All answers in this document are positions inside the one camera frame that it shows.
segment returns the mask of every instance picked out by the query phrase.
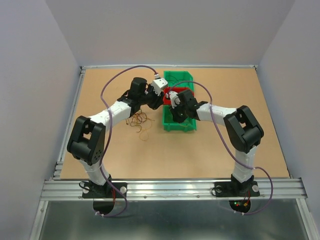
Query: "black mounting base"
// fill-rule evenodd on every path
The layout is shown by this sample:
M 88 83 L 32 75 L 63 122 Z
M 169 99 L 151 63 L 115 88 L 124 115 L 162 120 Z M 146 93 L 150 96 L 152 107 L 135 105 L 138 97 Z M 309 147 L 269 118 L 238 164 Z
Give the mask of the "black mounting base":
M 128 184 L 126 182 L 113 182 L 112 183 L 117 189 L 125 187 L 127 189 Z M 83 181 L 83 189 L 90 189 L 88 192 L 82 192 L 83 199 L 113 199 L 112 187 L 105 183 L 103 186 L 97 185 L 92 181 Z M 123 198 L 118 192 L 115 192 L 115 199 Z M 109 214 L 115 206 L 114 201 L 93 201 L 93 209 L 100 214 Z
M 239 182 L 231 175 L 231 181 L 215 182 L 211 193 L 217 198 L 248 197 L 249 193 L 251 197 L 259 197 L 258 183 L 254 178 L 252 175 L 247 181 Z
M 107 183 L 103 186 L 93 186 L 91 182 L 84 182 L 84 187 L 92 189 L 88 193 L 82 192 L 83 199 L 112 199 L 113 195 L 111 192 L 111 186 Z M 126 182 L 113 182 L 112 183 L 117 189 L 120 190 L 121 187 L 125 187 L 127 189 L 128 184 Z M 123 198 L 118 192 L 115 192 L 115 198 Z
M 252 185 L 248 186 L 246 191 L 235 191 L 233 184 L 230 181 L 219 181 L 214 183 L 214 188 L 211 190 L 212 195 L 215 195 L 217 198 L 232 198 L 232 197 L 248 197 L 248 191 L 250 192 L 251 197 L 259 197 L 260 192 L 254 191 L 253 186 L 258 186 L 256 181 L 252 181 Z

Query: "black bracket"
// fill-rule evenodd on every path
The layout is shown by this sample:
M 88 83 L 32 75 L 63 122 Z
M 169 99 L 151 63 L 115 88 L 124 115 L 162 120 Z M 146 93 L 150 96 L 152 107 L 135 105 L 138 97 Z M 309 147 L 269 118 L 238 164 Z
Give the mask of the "black bracket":
M 154 87 L 147 84 L 147 80 L 142 77 L 134 77 L 130 89 L 117 99 L 131 107 L 130 117 L 139 111 L 141 105 L 148 105 L 149 108 L 156 110 L 164 104 L 164 93 L 157 95 Z
M 113 182 L 115 188 L 120 189 L 122 187 L 127 188 L 128 184 L 126 182 Z M 87 193 L 82 193 L 83 199 L 112 199 L 112 187 L 105 183 L 103 186 L 96 185 L 89 180 L 89 182 L 83 182 L 83 187 L 90 189 Z M 115 192 L 115 197 L 117 199 L 123 198 L 118 192 Z
M 233 147 L 240 152 L 247 154 L 254 146 L 260 144 L 265 134 L 247 106 L 237 108 L 234 113 L 228 114 L 223 120 Z
M 67 151 L 75 159 L 82 159 L 89 166 L 97 163 L 105 147 L 106 126 L 91 121 L 90 118 L 79 116 L 74 123 Z
M 175 108 L 170 106 L 173 121 L 183 123 L 188 117 L 199 120 L 197 109 L 208 102 L 197 102 L 197 99 L 194 97 L 190 89 L 179 92 L 177 96 L 180 100 L 180 104 Z

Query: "metal frame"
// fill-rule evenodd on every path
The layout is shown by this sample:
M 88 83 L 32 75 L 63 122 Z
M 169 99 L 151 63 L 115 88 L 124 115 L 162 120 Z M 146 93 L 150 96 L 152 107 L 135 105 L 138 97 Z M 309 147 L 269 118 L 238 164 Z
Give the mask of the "metal frame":
M 305 199 L 297 199 L 296 203 L 298 205 L 302 221 L 310 240 L 320 240 L 319 233 L 317 231 L 316 224 L 314 222 L 314 218 L 312 217 L 311 213 L 309 212 L 307 203 Z
M 114 69 L 114 68 L 130 68 L 139 64 L 112 64 L 99 66 L 83 66 L 83 70 L 87 69 Z M 226 64 L 147 64 L 154 68 L 232 68 L 232 69 L 256 69 L 258 65 L 226 65 Z
M 68 119 L 68 125 L 66 127 L 66 131 L 65 131 L 65 134 L 63 136 L 63 142 L 62 142 L 62 145 L 61 145 L 59 156 L 58 156 L 58 159 L 56 161 L 57 163 L 63 162 L 65 160 L 65 155 L 66 155 L 66 150 L 67 150 L 67 143 L 68 143 L 68 139 L 69 139 L 69 136 L 71 134 L 71 129 L 72 129 L 71 128 L 71 124 L 74 121 L 74 117 L 75 117 L 76 108 L 77 108 L 77 105 L 78 105 L 78 100 L 79 100 L 82 84 L 83 84 L 84 79 L 85 79 L 85 74 L 86 74 L 86 71 L 85 70 L 81 70 L 79 81 L 78 81 L 78 84 L 76 86 L 74 99 L 73 99 L 73 102 L 72 102 L 72 108 L 71 108 L 71 112 L 70 112 L 69 119 Z
M 214 183 L 229 179 L 159 179 L 159 180 L 113 180 L 127 182 L 128 201 L 182 201 L 182 200 L 241 200 L 243 197 L 215 197 L 211 194 Z M 268 199 L 271 193 L 268 178 L 256 179 L 260 196 L 252 199 Z M 46 181 L 43 185 L 41 201 L 92 201 L 82 198 L 79 180 Z M 274 199 L 305 199 L 307 194 L 301 179 L 274 178 Z M 96 198 L 95 201 L 112 201 L 112 198 Z
M 38 240 L 40 238 L 42 226 L 44 224 L 48 201 L 40 201 L 36 211 L 33 227 L 31 230 L 30 240 Z
M 79 187 L 79 180 L 60 180 L 63 161 L 66 154 L 66 145 L 71 133 L 71 124 L 75 117 L 78 100 L 86 74 L 86 69 L 108 69 L 127 68 L 133 65 L 104 65 L 85 66 L 81 68 L 79 82 L 73 99 L 68 125 L 63 137 L 63 143 L 57 159 L 54 175 L 50 181 L 45 181 L 40 197 L 39 206 L 33 223 L 30 239 L 38 240 L 46 216 L 49 201 L 92 201 L 82 198 L 82 189 Z M 256 65 L 151 65 L 158 68 L 253 68 Z M 128 201 L 205 201 L 205 200 L 228 200 L 229 198 L 216 198 L 211 195 L 214 183 L 227 181 L 228 179 L 159 179 L 159 180 L 113 180 L 114 182 L 127 182 Z M 267 178 L 256 178 L 260 188 L 260 197 L 252 199 L 268 199 L 270 196 L 270 183 Z M 296 199 L 302 217 L 304 227 L 310 240 L 320 240 L 313 217 L 308 210 L 306 203 L 307 194 L 301 179 L 273 178 L 274 199 Z M 95 199 L 95 201 L 112 201 L 112 199 Z

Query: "green plastic bin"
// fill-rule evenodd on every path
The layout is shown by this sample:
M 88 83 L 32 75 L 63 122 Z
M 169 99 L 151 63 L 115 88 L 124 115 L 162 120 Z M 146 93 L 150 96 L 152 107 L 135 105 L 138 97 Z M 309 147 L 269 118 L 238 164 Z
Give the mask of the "green plastic bin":
M 164 79 L 168 82 L 168 86 L 182 82 L 182 81 L 193 81 L 194 78 L 188 71 L 164 71 Z M 184 82 L 179 84 L 177 87 L 190 88 L 192 92 L 195 91 L 194 84 L 192 82 Z
M 188 132 L 192 130 L 197 130 L 196 120 L 188 117 L 184 122 L 178 123 L 173 120 L 172 114 L 170 112 L 170 106 L 163 106 L 162 113 L 162 124 L 164 130 L 170 131 L 183 131 Z

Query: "wire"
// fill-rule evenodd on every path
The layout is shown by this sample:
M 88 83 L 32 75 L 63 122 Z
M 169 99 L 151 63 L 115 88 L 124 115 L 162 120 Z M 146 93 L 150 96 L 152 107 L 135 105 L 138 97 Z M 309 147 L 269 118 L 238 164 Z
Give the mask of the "wire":
M 113 205 L 115 205 L 116 202 L 116 191 L 114 189 L 111 190 L 112 191 L 112 201 L 113 201 Z
M 90 189 L 88 187 L 85 187 L 84 185 L 83 186 L 81 185 L 81 184 L 85 184 L 85 183 L 86 183 L 85 181 L 79 182 L 79 187 L 82 188 L 83 190 L 90 191 Z
M 242 201 L 245 201 L 246 200 L 246 197 L 247 197 L 247 193 L 244 194 L 244 198 Z
M 246 201 L 246 204 L 248 204 L 248 203 L 249 203 L 250 198 L 251 198 L 251 196 L 250 196 L 250 191 L 249 191 L 249 190 L 248 190 L 248 193 L 249 193 L 249 198 L 248 198 L 248 201 Z
M 150 127 L 148 127 L 148 128 L 142 128 L 142 131 L 141 131 L 140 134 L 139 134 L 139 139 L 140 139 L 141 141 L 146 142 L 146 141 L 149 139 L 149 133 L 148 133 L 147 130 L 149 130 L 150 128 L 152 128 L 152 121 L 154 121 L 154 120 L 150 120 L 150 123 L 151 123 L 151 124 L 150 124 Z M 146 139 L 142 139 L 142 138 L 141 138 L 141 135 L 142 135 L 144 132 L 147 134 L 147 138 L 146 138 Z
M 118 77 L 119 75 L 121 75 L 121 74 L 123 74 L 123 73 L 125 73 L 125 72 L 127 72 L 127 71 L 129 71 L 129 70 L 131 70 L 131 69 L 135 69 L 135 68 L 147 68 L 147 69 L 151 69 L 151 70 L 154 72 L 155 75 L 158 74 L 155 69 L 153 69 L 152 67 L 147 66 L 147 65 L 136 65 L 136 66 L 132 66 L 132 67 L 126 68 L 125 70 L 122 70 L 121 72 L 117 73 L 114 77 L 112 77 L 112 78 L 103 86 L 103 88 L 102 88 L 102 90 L 101 90 L 100 99 L 102 100 L 102 102 L 104 103 L 106 109 L 108 110 L 108 113 L 109 113 L 109 123 L 110 123 L 110 125 L 109 125 L 109 136 L 108 136 L 108 140 L 107 140 L 107 142 L 106 142 L 105 148 L 104 148 L 103 153 L 102 153 L 102 156 L 101 156 L 101 158 L 100 158 L 100 163 L 99 163 L 99 165 L 102 165 L 104 156 L 105 156 L 105 154 L 106 154 L 106 152 L 107 152 L 107 149 L 108 149 L 108 147 L 109 147 L 110 140 L 111 140 L 111 135 L 112 135 L 112 125 L 113 125 L 112 112 L 111 112 L 111 110 L 110 110 L 110 108 L 109 108 L 109 105 L 107 104 L 106 100 L 104 99 L 104 93 L 105 93 L 106 87 L 107 87 L 116 77 Z M 102 167 L 100 168 L 100 172 L 101 172 L 103 178 L 106 180 L 107 184 L 110 185 L 118 194 L 120 194 L 121 197 L 124 198 L 125 207 L 124 207 L 120 212 L 118 212 L 118 213 L 116 213 L 116 214 L 114 214 L 114 215 L 104 215 L 104 214 L 100 214 L 99 212 L 96 212 L 96 214 L 98 214 L 98 215 L 100 215 L 100 216 L 102 216 L 102 217 L 104 217 L 104 218 L 116 217 L 116 216 L 122 214 L 122 213 L 127 209 L 127 207 L 128 207 L 127 198 L 126 198 L 126 196 L 125 196 L 122 192 L 120 192 L 119 189 L 117 189 L 117 188 L 109 181 L 109 179 L 108 179 L 109 176 L 106 176 L 106 174 L 104 173 Z
M 216 197 L 217 195 L 215 195 L 214 192 L 216 192 L 216 187 L 211 189 L 211 194 Z
M 201 83 L 196 82 L 196 81 L 181 81 L 181 82 L 173 85 L 173 86 L 169 89 L 169 91 L 168 91 L 167 93 L 169 94 L 169 92 L 172 90 L 172 88 L 174 88 L 175 86 L 177 86 L 177 85 L 179 85 L 179 84 L 183 84 L 183 83 L 194 83 L 194 84 L 196 84 L 196 85 L 201 86 L 201 87 L 208 93 L 209 98 L 210 98 L 210 105 L 212 105 L 213 98 L 212 98 L 211 93 L 209 92 L 209 90 L 208 90 L 204 85 L 202 85 Z M 243 164 L 242 162 L 240 162 L 240 161 L 233 155 L 233 153 L 231 152 L 230 148 L 228 147 L 228 145 L 227 145 L 224 137 L 222 136 L 222 133 L 220 132 L 220 129 L 219 129 L 218 124 L 217 124 L 217 122 L 216 122 L 216 119 L 215 119 L 215 116 L 214 116 L 214 112 L 213 112 L 213 110 L 212 110 L 212 107 L 210 106 L 209 109 L 210 109 L 211 119 L 212 119 L 212 122 L 213 122 L 213 124 L 214 124 L 214 127 L 215 127 L 215 129 L 216 129 L 216 131 L 217 131 L 217 133 L 218 133 L 218 135 L 219 135 L 219 137 L 220 137 L 220 139 L 221 139 L 221 141 L 222 141 L 222 143 L 223 143 L 226 151 L 227 151 L 227 152 L 229 153 L 229 155 L 233 158 L 233 160 L 234 160 L 236 163 L 238 163 L 239 165 L 241 165 L 241 166 L 243 166 L 243 167 L 245 167 L 245 168 L 247 168 L 247 169 L 250 169 L 250 170 L 260 169 L 260 170 L 263 171 L 263 172 L 266 174 L 266 176 L 269 178 L 270 185 L 271 185 L 271 193 L 270 193 L 270 197 L 269 197 L 267 203 L 266 203 L 262 208 L 260 208 L 259 210 L 256 210 L 256 211 L 253 211 L 253 212 L 247 212 L 247 213 L 242 212 L 242 213 L 241 213 L 241 214 L 243 214 L 243 215 L 253 215 L 253 214 L 257 214 L 257 213 L 261 212 L 262 210 L 264 210 L 264 209 L 270 204 L 270 202 L 271 202 L 271 199 L 272 199 L 272 197 L 273 197 L 273 195 L 274 195 L 274 184 L 273 184 L 273 182 L 272 182 L 272 179 L 271 179 L 269 173 L 267 173 L 267 171 L 264 170 L 262 167 L 260 167 L 260 166 L 256 166 L 256 167 L 247 166 L 247 165 Z

